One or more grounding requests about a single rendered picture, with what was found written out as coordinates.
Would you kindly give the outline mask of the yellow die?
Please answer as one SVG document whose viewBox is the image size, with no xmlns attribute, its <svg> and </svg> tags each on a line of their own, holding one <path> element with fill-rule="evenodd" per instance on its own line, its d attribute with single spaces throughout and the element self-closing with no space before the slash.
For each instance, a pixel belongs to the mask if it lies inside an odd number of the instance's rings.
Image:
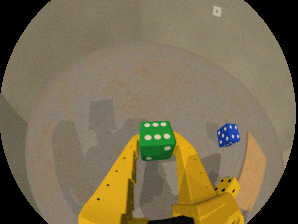
<svg viewBox="0 0 298 224">
<path fill-rule="evenodd" d="M 233 195 L 233 197 L 236 196 L 239 189 L 240 186 L 235 177 L 222 178 L 214 188 L 216 193 L 218 193 L 219 195 L 226 192 L 230 192 Z"/>
</svg>

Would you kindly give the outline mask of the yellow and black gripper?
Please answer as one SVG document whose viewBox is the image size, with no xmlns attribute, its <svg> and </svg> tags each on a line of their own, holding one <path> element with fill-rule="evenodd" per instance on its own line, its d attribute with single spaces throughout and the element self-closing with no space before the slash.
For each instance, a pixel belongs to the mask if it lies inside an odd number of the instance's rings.
<svg viewBox="0 0 298 224">
<path fill-rule="evenodd" d="M 83 206 L 78 224 L 244 224 L 232 194 L 215 192 L 195 148 L 179 133 L 173 134 L 178 204 L 173 205 L 172 218 L 149 221 L 132 216 L 140 149 L 139 135 L 135 135 Z"/>
</svg>

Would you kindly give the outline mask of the tan mat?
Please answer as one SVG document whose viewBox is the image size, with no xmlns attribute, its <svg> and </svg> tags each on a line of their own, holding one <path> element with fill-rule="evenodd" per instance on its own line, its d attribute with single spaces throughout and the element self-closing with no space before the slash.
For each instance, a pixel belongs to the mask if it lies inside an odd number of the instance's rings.
<svg viewBox="0 0 298 224">
<path fill-rule="evenodd" d="M 266 157 L 248 131 L 245 156 L 237 180 L 241 188 L 234 197 L 240 209 L 251 211 L 262 185 L 265 166 Z"/>
</svg>

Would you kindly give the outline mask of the blue die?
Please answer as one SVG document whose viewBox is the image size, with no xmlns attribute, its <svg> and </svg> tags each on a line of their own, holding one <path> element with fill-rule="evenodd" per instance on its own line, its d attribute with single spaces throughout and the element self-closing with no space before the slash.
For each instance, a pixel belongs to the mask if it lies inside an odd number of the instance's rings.
<svg viewBox="0 0 298 224">
<path fill-rule="evenodd" d="M 219 147 L 228 147 L 240 141 L 236 124 L 226 123 L 217 130 Z"/>
</svg>

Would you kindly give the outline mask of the green die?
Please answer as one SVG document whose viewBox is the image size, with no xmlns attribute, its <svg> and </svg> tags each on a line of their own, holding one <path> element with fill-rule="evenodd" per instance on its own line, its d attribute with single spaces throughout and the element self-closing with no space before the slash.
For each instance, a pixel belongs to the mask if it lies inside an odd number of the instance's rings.
<svg viewBox="0 0 298 224">
<path fill-rule="evenodd" d="M 140 123 L 139 147 L 143 161 L 170 159 L 175 144 L 169 121 Z"/>
</svg>

